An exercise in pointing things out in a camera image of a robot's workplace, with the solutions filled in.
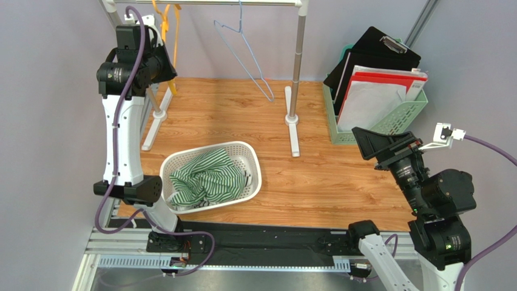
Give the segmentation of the light blue wire hanger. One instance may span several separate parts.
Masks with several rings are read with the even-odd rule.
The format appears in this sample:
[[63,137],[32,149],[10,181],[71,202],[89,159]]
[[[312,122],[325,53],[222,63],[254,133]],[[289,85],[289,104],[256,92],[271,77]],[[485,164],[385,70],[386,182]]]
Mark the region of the light blue wire hanger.
[[215,19],[213,26],[230,54],[243,69],[246,77],[258,88],[269,102],[275,101],[275,94],[266,80],[257,57],[243,29],[243,2],[237,1],[238,18],[236,25],[230,25]]

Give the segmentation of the green white striped tank top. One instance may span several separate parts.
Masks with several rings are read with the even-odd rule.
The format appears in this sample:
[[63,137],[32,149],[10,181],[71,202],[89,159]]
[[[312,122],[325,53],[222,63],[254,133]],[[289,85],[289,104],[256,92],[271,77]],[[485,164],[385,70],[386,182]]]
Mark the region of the green white striped tank top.
[[167,202],[176,207],[204,207],[230,202],[244,190],[244,175],[226,149],[203,153],[169,175],[175,191]]

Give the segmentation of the black white striped tank top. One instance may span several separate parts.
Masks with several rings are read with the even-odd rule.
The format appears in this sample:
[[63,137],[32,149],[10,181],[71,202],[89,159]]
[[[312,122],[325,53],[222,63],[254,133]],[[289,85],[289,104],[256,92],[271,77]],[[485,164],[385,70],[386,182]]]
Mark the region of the black white striped tank top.
[[252,174],[251,174],[251,172],[244,170],[243,175],[244,175],[244,182],[245,182],[244,187],[249,187],[252,184]]

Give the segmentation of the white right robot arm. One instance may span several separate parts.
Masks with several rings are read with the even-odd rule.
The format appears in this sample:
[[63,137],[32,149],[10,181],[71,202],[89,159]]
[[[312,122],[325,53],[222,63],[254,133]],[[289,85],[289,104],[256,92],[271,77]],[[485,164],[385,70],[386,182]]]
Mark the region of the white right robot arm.
[[355,127],[362,158],[376,159],[375,169],[390,172],[411,207],[409,234],[418,255],[426,290],[458,290],[459,272],[471,260],[471,237],[460,215],[475,209],[471,174],[445,169],[429,175],[426,149],[450,147],[465,132],[439,123],[433,141],[423,145],[411,132],[384,135]]

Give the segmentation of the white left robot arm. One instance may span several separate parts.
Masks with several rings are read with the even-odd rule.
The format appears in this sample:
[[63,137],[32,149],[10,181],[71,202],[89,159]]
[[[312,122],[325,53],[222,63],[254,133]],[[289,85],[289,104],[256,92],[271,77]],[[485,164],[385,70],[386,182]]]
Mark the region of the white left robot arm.
[[155,231],[173,232],[178,218],[161,197],[162,179],[143,173],[140,122],[151,85],[171,81],[177,73],[157,31],[142,19],[117,26],[115,33],[117,46],[96,74],[106,117],[107,159],[93,192],[135,206]]

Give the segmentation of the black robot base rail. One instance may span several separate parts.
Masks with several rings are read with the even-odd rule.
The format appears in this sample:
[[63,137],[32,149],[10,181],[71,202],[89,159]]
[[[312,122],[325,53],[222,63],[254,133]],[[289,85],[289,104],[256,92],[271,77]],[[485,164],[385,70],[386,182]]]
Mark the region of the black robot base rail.
[[183,236],[155,231],[149,253],[176,253],[209,266],[332,267],[335,256],[363,258],[346,230],[181,221]]

